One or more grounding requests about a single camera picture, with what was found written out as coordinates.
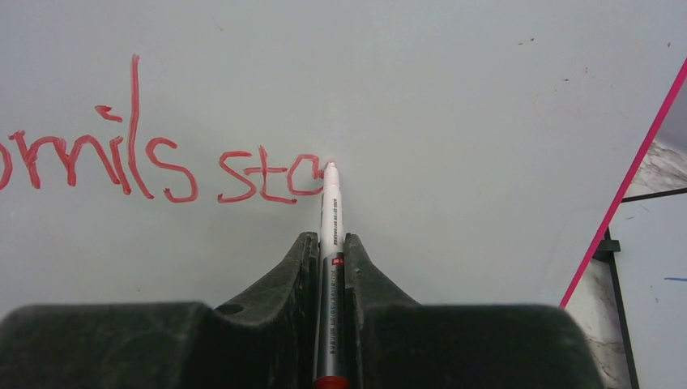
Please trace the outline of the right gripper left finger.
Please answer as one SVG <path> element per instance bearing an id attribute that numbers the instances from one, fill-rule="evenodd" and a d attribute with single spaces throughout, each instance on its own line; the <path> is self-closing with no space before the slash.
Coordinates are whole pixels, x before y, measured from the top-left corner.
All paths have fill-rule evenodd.
<path id="1" fill-rule="evenodd" d="M 217 307 L 202 302 L 34 305 L 1 322 L 4 388 L 307 388 L 315 233 Z"/>

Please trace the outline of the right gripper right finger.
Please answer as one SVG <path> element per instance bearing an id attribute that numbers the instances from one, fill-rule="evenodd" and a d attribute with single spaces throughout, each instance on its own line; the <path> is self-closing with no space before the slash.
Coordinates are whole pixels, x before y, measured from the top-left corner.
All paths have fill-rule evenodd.
<path id="1" fill-rule="evenodd" d="M 422 305 L 345 238 L 356 388 L 601 388 L 578 324 L 544 305 Z"/>

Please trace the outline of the red white marker pen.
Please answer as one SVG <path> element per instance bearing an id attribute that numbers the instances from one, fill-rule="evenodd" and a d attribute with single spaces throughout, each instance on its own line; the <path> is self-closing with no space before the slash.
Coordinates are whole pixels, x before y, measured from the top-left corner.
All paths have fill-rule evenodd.
<path id="1" fill-rule="evenodd" d="M 327 163 L 322 176 L 319 231 L 318 327 L 314 388 L 348 388 L 344 355 L 345 259 L 339 170 Z"/>

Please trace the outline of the pink framed whiteboard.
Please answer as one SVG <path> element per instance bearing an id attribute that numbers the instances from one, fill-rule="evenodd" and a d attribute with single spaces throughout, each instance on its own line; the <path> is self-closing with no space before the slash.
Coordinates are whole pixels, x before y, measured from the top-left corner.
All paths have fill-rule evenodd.
<path id="1" fill-rule="evenodd" d="M 1 311 L 204 301 L 343 226 L 424 303 L 556 305 L 683 1 L 4 1 Z"/>

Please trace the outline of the black framed written whiteboard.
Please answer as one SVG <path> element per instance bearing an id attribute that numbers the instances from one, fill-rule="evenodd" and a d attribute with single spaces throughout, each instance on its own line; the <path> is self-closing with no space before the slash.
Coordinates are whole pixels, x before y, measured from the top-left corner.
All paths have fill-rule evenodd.
<path id="1" fill-rule="evenodd" d="M 621 202 L 609 266 L 632 388 L 686 386 L 686 190 Z"/>

